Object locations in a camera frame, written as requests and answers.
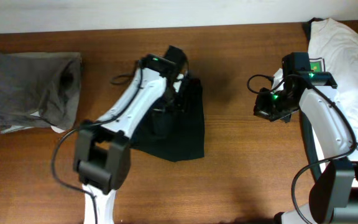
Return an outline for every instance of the white background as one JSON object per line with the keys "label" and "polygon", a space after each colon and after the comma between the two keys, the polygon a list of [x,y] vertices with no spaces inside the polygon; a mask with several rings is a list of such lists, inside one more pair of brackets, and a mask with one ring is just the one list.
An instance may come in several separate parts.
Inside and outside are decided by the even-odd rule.
{"label": "white background", "polygon": [[358,0],[0,0],[0,33],[358,19]]}

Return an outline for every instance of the white fabric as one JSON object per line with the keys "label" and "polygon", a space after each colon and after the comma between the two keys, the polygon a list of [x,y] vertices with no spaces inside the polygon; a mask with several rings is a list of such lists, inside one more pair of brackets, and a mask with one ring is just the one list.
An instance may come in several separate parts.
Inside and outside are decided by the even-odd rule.
{"label": "white fabric", "polygon": [[313,22],[309,57],[325,59],[331,72],[346,116],[358,138],[358,34],[348,26],[326,19]]}

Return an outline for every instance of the gray cloth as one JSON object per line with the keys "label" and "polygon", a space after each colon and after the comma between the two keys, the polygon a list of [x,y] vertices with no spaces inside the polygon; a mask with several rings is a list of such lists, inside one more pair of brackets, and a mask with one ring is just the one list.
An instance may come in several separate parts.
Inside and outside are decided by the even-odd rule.
{"label": "gray cloth", "polygon": [[0,126],[70,129],[80,89],[79,53],[0,54]]}

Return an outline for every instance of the wooden table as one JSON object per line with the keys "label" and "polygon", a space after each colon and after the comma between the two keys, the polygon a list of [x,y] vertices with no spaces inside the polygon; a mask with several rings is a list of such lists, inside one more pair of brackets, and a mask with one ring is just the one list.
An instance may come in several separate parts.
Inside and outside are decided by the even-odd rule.
{"label": "wooden table", "polygon": [[[358,21],[345,24],[358,32]],[[114,221],[249,222],[292,210],[291,181],[307,163],[299,117],[285,124],[253,116],[256,96],[246,81],[273,75],[286,54],[307,51],[300,23],[0,35],[0,52],[82,53],[77,121],[96,119],[120,97],[126,86],[111,86],[112,76],[131,71],[147,53],[162,55],[168,45],[185,51],[203,84],[205,158],[174,163],[132,150]],[[51,129],[0,135],[0,223],[82,222],[84,196],[59,186],[50,173],[60,136]],[[62,146],[57,169],[80,186],[72,171],[74,140]],[[307,172],[298,181],[299,204],[312,185]]]}

